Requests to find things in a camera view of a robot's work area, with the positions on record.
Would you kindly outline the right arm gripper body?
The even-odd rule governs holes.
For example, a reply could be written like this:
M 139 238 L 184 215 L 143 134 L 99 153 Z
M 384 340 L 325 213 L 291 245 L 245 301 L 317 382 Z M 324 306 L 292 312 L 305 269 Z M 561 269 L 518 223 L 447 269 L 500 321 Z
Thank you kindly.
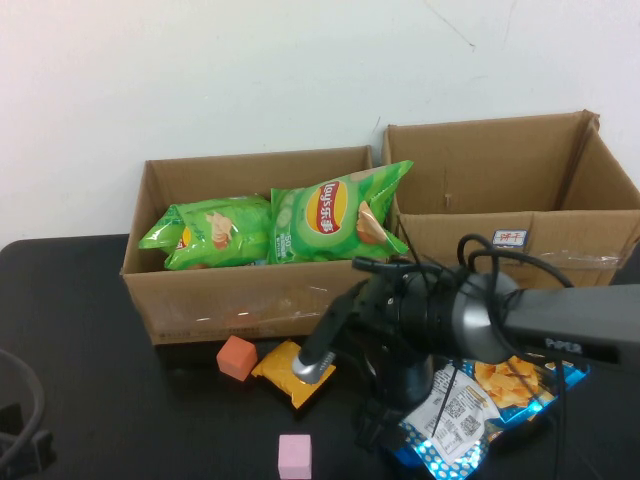
M 374 274 L 355 296 L 345 335 L 372 397 L 389 408 L 414 408 L 431 391 L 433 358 L 420 330 L 426 311 L 424 285 L 413 273 Z

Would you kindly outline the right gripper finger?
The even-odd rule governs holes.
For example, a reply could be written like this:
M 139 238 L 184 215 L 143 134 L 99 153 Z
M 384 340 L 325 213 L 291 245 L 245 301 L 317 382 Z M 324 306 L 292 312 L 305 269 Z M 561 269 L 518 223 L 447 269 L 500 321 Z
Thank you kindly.
M 306 384 L 318 384 L 336 358 L 351 365 L 371 382 L 371 368 L 351 329 L 361 324 L 358 295 L 365 282 L 358 282 L 329 305 L 313 332 L 304 341 L 292 364 L 294 375 Z
M 405 410 L 373 397 L 365 398 L 354 416 L 355 444 L 367 451 L 403 447 L 405 433 L 400 423 L 405 417 Z

